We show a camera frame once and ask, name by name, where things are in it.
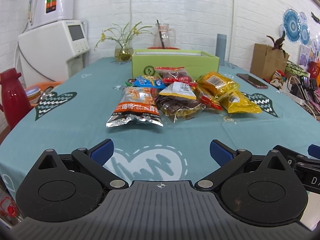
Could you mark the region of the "grey blue cylinder bottle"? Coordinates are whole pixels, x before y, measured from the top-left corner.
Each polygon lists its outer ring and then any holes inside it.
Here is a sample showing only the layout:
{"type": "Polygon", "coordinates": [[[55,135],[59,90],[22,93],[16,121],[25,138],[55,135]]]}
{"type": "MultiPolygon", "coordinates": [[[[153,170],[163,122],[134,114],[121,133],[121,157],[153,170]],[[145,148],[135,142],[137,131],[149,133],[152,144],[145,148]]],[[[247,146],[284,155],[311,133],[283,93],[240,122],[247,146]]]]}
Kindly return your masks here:
{"type": "Polygon", "coordinates": [[[217,34],[215,56],[219,58],[219,65],[225,64],[227,35],[217,34]]]}

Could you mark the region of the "brown yellow candy bag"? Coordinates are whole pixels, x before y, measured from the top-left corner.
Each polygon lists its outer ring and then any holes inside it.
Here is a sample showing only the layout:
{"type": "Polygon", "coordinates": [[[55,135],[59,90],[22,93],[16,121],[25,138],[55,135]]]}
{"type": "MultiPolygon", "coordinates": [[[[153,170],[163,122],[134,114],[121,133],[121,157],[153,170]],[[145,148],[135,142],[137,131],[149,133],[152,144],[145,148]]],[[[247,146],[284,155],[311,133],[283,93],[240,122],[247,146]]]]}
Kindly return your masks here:
{"type": "Polygon", "coordinates": [[[173,82],[161,90],[156,99],[157,107],[172,122],[189,120],[205,109],[187,83],[173,82]]]}

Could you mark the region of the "red yellow snack packet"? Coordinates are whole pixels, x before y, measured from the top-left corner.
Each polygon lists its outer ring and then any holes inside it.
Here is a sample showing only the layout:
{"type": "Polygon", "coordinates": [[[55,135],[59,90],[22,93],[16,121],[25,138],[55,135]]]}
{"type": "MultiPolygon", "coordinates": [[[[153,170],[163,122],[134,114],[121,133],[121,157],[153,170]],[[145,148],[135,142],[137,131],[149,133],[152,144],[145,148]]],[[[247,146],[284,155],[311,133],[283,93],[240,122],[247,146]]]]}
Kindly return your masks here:
{"type": "Polygon", "coordinates": [[[204,104],[206,108],[222,110],[222,106],[214,99],[213,95],[200,85],[194,88],[194,93],[199,102],[204,104]]]}

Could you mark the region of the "red dark snack packet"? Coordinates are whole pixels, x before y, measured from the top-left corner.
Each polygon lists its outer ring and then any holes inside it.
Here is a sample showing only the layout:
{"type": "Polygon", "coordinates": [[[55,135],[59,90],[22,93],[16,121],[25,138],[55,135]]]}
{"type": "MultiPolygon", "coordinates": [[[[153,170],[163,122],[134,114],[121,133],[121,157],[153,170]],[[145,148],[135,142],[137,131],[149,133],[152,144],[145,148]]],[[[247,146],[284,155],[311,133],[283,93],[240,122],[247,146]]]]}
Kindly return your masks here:
{"type": "Polygon", "coordinates": [[[174,82],[182,82],[191,87],[196,87],[196,82],[184,67],[156,67],[155,71],[162,78],[164,84],[169,85],[174,82]]]}

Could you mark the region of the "large yellow snack bag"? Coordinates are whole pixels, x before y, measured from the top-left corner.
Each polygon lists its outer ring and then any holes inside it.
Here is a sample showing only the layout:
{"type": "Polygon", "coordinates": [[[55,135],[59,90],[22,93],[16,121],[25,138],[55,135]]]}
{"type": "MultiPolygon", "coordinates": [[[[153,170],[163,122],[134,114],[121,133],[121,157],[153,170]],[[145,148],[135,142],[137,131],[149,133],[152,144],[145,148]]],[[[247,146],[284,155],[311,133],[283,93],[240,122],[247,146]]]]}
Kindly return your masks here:
{"type": "Polygon", "coordinates": [[[208,72],[200,76],[196,82],[208,90],[217,102],[220,102],[240,88],[237,82],[218,72],[208,72]]]}

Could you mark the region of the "white wall water purifier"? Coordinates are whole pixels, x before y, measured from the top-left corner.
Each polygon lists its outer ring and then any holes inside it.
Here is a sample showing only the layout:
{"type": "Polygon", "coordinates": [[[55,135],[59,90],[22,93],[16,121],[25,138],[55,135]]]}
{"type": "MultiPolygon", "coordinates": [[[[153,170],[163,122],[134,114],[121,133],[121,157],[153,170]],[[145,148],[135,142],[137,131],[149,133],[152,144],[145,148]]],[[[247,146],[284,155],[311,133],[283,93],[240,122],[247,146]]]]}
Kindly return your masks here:
{"type": "Polygon", "coordinates": [[[27,29],[73,18],[74,0],[29,0],[27,29]]]}

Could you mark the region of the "white water dispenser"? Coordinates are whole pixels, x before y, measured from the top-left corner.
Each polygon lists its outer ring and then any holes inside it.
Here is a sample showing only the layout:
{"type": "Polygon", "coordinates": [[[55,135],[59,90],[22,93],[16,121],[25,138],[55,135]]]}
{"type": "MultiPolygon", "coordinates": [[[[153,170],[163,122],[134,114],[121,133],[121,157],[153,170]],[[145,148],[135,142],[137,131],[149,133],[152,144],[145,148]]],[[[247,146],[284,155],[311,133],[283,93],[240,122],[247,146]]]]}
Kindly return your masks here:
{"type": "Polygon", "coordinates": [[[63,82],[87,66],[90,47],[80,20],[53,22],[18,36],[18,51],[27,87],[63,82]]]}

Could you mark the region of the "smartphone in clear case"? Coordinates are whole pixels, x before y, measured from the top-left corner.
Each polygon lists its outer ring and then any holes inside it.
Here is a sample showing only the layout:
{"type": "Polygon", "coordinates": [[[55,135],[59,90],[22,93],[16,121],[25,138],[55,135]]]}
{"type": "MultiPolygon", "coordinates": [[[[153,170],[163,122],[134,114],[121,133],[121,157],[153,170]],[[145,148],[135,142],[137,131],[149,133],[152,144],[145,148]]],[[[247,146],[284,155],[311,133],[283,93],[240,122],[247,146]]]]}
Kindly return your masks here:
{"type": "Polygon", "coordinates": [[[237,73],[236,75],[257,89],[268,89],[268,85],[264,84],[263,82],[252,77],[249,74],[237,73]]]}

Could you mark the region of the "blue paper fan decoration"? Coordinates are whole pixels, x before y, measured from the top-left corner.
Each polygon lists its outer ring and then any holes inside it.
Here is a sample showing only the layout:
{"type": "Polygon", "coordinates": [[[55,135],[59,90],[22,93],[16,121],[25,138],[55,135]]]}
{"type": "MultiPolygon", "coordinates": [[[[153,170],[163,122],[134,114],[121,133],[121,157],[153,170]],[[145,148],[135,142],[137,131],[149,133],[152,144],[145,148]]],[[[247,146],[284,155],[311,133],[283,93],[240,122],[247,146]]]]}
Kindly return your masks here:
{"type": "Polygon", "coordinates": [[[287,39],[291,42],[298,42],[301,36],[301,23],[299,14],[293,10],[288,9],[283,16],[283,28],[287,39]]]}

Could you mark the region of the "brown cardboard box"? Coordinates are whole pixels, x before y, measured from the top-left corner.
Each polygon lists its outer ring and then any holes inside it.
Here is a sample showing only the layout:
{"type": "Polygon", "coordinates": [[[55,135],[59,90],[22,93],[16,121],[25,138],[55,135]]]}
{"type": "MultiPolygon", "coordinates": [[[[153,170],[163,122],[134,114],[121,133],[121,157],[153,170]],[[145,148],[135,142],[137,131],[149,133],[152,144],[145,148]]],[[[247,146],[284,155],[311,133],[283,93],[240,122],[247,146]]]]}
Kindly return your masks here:
{"type": "Polygon", "coordinates": [[[270,80],[276,71],[285,72],[288,59],[289,54],[282,50],[273,50],[272,46],[255,43],[250,73],[270,80]]]}

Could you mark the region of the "red plastic basket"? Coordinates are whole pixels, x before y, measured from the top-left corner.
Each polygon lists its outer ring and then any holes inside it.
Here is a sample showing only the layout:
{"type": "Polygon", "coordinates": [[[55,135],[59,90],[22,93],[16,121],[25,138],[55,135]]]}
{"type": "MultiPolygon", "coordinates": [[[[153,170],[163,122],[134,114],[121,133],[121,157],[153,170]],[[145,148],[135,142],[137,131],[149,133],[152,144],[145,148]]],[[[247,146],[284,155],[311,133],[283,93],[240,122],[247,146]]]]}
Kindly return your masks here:
{"type": "Polygon", "coordinates": [[[148,47],[147,49],[166,49],[166,50],[180,50],[180,48],[177,47],[148,47]]]}

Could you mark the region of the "glass pitcher with straw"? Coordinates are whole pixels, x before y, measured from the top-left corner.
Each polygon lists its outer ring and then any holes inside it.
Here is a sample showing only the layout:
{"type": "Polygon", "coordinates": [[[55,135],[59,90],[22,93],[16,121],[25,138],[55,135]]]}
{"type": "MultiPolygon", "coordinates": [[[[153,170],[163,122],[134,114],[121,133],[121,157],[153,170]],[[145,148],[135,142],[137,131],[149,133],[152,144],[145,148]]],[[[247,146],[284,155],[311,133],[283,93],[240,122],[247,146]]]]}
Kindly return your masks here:
{"type": "Polygon", "coordinates": [[[176,44],[176,30],[169,27],[167,23],[160,23],[157,20],[156,30],[153,39],[154,47],[174,47],[176,44]]]}

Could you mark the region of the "silver orange chip bag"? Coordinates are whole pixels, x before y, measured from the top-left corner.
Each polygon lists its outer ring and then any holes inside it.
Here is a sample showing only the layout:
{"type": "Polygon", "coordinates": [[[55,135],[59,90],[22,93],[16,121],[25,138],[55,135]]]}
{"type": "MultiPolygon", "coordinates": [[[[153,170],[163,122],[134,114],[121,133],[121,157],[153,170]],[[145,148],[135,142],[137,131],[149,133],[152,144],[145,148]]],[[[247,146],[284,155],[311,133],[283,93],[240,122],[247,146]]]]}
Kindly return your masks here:
{"type": "Polygon", "coordinates": [[[130,122],[163,127],[156,106],[157,96],[158,90],[155,88],[125,87],[120,102],[106,122],[106,127],[118,127],[130,122]]]}

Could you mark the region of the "blue cookie packet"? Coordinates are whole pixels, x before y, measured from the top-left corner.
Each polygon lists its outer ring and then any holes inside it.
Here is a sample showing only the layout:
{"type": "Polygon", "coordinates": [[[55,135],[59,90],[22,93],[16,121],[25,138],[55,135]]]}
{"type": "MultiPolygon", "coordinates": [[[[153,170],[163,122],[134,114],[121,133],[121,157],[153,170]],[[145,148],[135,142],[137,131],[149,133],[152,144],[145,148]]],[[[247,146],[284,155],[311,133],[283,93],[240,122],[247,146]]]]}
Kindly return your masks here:
{"type": "Polygon", "coordinates": [[[164,89],[166,86],[162,82],[161,78],[152,75],[142,75],[136,77],[134,83],[136,87],[145,87],[145,88],[155,88],[155,89],[164,89]]]}

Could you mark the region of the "orange plastic basin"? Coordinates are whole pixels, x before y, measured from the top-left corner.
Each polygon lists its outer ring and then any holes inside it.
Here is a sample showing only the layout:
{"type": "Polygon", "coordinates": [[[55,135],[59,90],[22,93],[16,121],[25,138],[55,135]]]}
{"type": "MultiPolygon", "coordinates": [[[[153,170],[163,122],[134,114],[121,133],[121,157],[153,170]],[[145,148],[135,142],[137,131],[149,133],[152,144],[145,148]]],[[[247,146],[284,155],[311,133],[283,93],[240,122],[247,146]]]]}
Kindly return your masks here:
{"type": "Polygon", "coordinates": [[[31,107],[35,107],[42,99],[53,92],[54,89],[62,84],[62,82],[42,82],[32,85],[25,89],[25,93],[30,102],[31,107]]]}

